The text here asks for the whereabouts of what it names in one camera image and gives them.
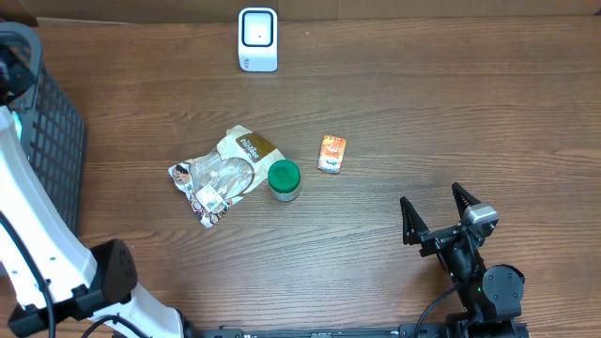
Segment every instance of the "plastic container with green lid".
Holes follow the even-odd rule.
[[[292,201],[301,192],[301,171],[289,160],[272,164],[267,176],[273,196],[280,201]]]

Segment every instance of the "black basket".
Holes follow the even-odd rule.
[[[36,78],[10,104],[21,120],[21,146],[67,227],[77,235],[84,173],[85,127],[69,98],[46,69],[36,33],[20,23],[0,23],[0,45]]]

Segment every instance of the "wooden table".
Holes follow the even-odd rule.
[[[282,23],[279,70],[250,74],[232,23],[39,29],[88,127],[82,242],[125,240],[143,285],[198,327],[414,322],[451,283],[403,246],[399,198],[440,229],[458,181],[498,209],[481,253],[525,273],[518,321],[541,338],[601,335],[599,32],[594,17]],[[206,229],[167,167],[238,124],[303,190],[281,203],[264,183]],[[330,133],[347,138],[338,176],[316,170]]]

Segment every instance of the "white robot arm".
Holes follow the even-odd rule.
[[[176,309],[154,299],[140,284],[127,246],[114,239],[88,250],[69,231],[44,191],[17,139],[7,106],[0,106],[0,212],[48,285],[55,321],[72,316],[102,320],[118,315],[148,337],[184,337]],[[18,336],[45,330],[48,308],[23,253],[0,226],[0,260],[17,294],[9,326]],[[119,321],[104,324],[138,337]]]

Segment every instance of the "orange packet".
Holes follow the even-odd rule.
[[[342,137],[326,135],[321,143],[317,168],[328,173],[340,173],[342,159],[345,156],[347,140]]]

